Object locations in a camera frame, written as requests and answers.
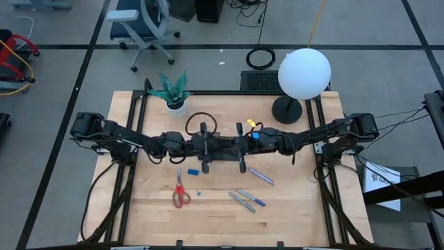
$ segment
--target pen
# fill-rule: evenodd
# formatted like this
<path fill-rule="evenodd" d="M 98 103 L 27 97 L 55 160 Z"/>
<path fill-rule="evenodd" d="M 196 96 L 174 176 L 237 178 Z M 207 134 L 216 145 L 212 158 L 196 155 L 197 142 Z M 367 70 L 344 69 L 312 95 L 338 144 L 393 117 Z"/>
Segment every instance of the pen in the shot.
<path fill-rule="evenodd" d="M 256 210 L 254 208 L 252 208 L 250 205 L 248 205 L 245 201 L 242 201 L 241 198 L 239 198 L 237 195 L 233 194 L 232 192 L 229 192 L 229 194 L 231 195 L 231 197 L 233 197 L 236 201 L 238 201 L 240 204 L 244 205 L 244 207 L 248 208 L 249 211 L 255 213 Z"/>
<path fill-rule="evenodd" d="M 243 190 L 237 190 L 240 194 L 243 194 L 245 197 L 249 198 L 250 200 L 254 201 L 255 203 L 258 203 L 261 206 L 265 206 L 265 203 L 259 199 L 256 199 L 253 195 L 243 191 Z"/>
<path fill-rule="evenodd" d="M 254 169 L 254 168 L 252 168 L 252 167 L 249 167 L 248 170 L 249 170 L 250 172 L 254 173 L 256 176 L 260 177 L 262 180 L 264 180 L 264 181 L 270 183 L 271 185 L 275 185 L 275 182 L 274 182 L 274 181 L 272 181 L 269 177 L 267 177 L 267 176 L 265 176 L 265 175 L 259 173 L 256 169 Z"/>

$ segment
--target white flower pot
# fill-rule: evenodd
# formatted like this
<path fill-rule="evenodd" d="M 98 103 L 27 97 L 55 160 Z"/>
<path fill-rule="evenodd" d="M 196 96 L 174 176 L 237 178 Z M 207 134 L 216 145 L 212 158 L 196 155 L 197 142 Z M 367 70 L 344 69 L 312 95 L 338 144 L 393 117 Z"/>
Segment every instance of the white flower pot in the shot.
<path fill-rule="evenodd" d="M 172 117 L 183 117 L 185 114 L 187 114 L 188 107 L 187 107 L 187 100 L 185 100 L 182 104 L 182 106 L 178 109 L 171 109 L 166 105 L 166 108 L 168 108 L 169 113 Z"/>

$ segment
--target yellow wire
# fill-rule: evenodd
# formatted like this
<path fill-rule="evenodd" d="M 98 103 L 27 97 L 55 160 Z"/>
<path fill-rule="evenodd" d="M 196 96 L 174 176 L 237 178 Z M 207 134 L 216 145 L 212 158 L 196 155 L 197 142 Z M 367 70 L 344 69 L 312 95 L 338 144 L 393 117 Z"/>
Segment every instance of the yellow wire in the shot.
<path fill-rule="evenodd" d="M 28 64 L 28 62 L 26 62 L 21 56 L 17 55 L 10 47 L 8 47 L 8 45 L 6 45 L 2 40 L 0 40 L 0 44 L 2 44 L 5 48 L 7 48 L 7 50 L 9 50 L 9 52 L 11 52 L 15 57 L 17 57 L 18 59 L 20 59 L 28 68 L 29 71 L 31 71 L 31 79 L 34 78 L 34 71 L 33 68 Z M 0 93 L 0 96 L 8 96 L 8 95 L 12 95 L 12 94 L 17 94 L 18 92 L 21 92 L 23 90 L 25 90 L 30 83 L 25 84 L 25 86 L 19 88 L 18 90 L 14 90 L 12 92 L 9 93 Z"/>
<path fill-rule="evenodd" d="M 316 30 L 316 27 L 318 26 L 319 19 L 321 18 L 322 11 L 324 10 L 324 7 L 325 7 L 325 2 L 327 2 L 327 0 L 322 0 L 322 5 L 321 5 L 321 8 L 319 9 L 318 17 L 316 18 L 316 21 L 314 22 L 314 25 L 313 25 L 313 29 L 311 30 L 310 40 L 308 40 L 307 48 L 310 48 L 311 39 L 313 39 L 314 31 Z"/>

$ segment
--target white spherical lamp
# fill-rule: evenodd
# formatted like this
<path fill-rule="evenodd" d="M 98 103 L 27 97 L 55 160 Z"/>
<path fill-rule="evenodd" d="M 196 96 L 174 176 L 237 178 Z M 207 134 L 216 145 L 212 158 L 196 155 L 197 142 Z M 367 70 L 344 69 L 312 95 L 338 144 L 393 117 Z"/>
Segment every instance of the white spherical lamp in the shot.
<path fill-rule="evenodd" d="M 283 124 L 296 122 L 302 115 L 302 106 L 293 100 L 317 97 L 328 86 L 331 75 L 330 63 L 321 52 L 308 48 L 291 52 L 279 66 L 277 77 L 287 96 L 274 102 L 274 118 Z"/>

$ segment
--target black speaker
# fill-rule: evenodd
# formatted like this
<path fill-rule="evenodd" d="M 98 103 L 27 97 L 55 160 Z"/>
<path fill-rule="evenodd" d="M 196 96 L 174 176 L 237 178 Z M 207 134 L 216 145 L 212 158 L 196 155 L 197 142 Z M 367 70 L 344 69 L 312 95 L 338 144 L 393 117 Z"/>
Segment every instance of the black speaker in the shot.
<path fill-rule="evenodd" d="M 217 23 L 225 0 L 194 0 L 197 20 Z"/>

